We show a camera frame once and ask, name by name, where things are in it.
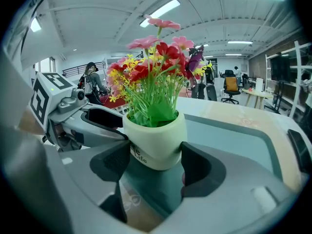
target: office chair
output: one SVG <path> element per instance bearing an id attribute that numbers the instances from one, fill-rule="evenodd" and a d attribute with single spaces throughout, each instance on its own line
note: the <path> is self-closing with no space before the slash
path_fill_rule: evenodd
<path id="1" fill-rule="evenodd" d="M 230 101 L 232 102 L 233 104 L 235 104 L 235 101 L 237 102 L 237 104 L 239 104 L 238 100 L 235 100 L 235 99 L 232 99 L 233 96 L 236 96 L 236 95 L 240 95 L 240 92 L 237 90 L 237 91 L 228 91 L 226 90 L 226 79 L 225 77 L 236 77 L 234 75 L 234 72 L 233 70 L 226 70 L 225 73 L 222 75 L 222 77 L 224 78 L 224 92 L 226 94 L 228 94 L 230 97 L 229 98 L 222 98 L 221 101 L 223 102 L 226 102 L 226 101 Z"/>
<path id="2" fill-rule="evenodd" d="M 208 83 L 206 86 L 206 90 L 207 90 L 208 100 L 217 101 L 215 86 Z"/>

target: woman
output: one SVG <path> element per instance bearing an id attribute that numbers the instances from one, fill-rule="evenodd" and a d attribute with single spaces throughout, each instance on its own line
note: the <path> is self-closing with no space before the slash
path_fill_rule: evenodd
<path id="1" fill-rule="evenodd" d="M 102 103 L 100 102 L 100 99 L 99 99 L 97 86 L 100 90 L 102 90 L 104 92 L 105 95 L 107 95 L 108 93 L 107 93 L 107 90 L 102 85 L 101 80 L 99 78 L 99 75 L 96 73 L 97 70 L 98 69 L 97 69 L 96 65 L 94 64 L 94 62 L 90 62 L 86 66 L 86 70 L 85 70 L 84 74 L 89 76 L 89 79 L 91 81 L 92 88 L 93 88 L 92 94 L 86 95 L 86 96 L 89 99 L 90 103 L 102 105 Z"/>

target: desk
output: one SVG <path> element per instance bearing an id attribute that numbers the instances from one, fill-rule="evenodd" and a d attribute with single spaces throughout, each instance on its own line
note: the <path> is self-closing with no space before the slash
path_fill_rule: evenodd
<path id="1" fill-rule="evenodd" d="M 246 102 L 246 107 L 248 105 L 248 102 L 249 102 L 249 99 L 251 96 L 256 96 L 256 100 L 255 100 L 255 104 L 254 104 L 254 108 L 257 107 L 257 103 L 258 103 L 258 98 L 260 97 L 260 110 L 262 110 L 262 102 L 263 102 L 263 98 L 267 98 L 267 99 L 270 99 L 270 98 L 273 98 L 273 96 L 269 93 L 266 93 L 266 92 L 258 92 L 256 90 L 252 90 L 252 91 L 249 91 L 248 89 L 242 89 L 243 92 L 245 92 L 246 94 L 248 94 L 248 99 L 247 99 L 247 102 Z"/>

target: person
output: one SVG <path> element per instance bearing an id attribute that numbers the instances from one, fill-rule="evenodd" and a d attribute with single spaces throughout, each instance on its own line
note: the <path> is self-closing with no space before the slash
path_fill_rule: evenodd
<path id="1" fill-rule="evenodd" d="M 242 75 L 242 72 L 240 71 L 240 69 L 238 67 L 235 66 L 235 76 L 236 76 L 236 81 L 237 81 L 237 86 L 240 85 L 242 79 L 241 79 L 241 75 Z"/>
<path id="2" fill-rule="evenodd" d="M 97 86 L 101 91 L 103 91 L 105 95 L 108 95 L 108 93 L 107 93 L 107 90 L 102 85 L 99 75 L 96 73 L 96 70 L 97 70 L 97 67 L 94 64 L 94 62 L 90 62 L 87 64 L 84 74 L 89 76 L 91 84 L 92 84 L 93 92 L 90 95 L 86 95 L 86 97 L 89 99 L 90 103 L 102 105 L 99 99 Z"/>

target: green leaf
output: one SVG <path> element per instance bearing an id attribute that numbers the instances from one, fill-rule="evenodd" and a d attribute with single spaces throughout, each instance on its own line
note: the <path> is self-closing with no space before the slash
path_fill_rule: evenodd
<path id="1" fill-rule="evenodd" d="M 176 115 L 173 113 L 171 105 L 166 101 L 150 105 L 147 115 L 149 116 L 153 126 L 161 126 L 163 124 L 166 125 L 176 119 Z"/>

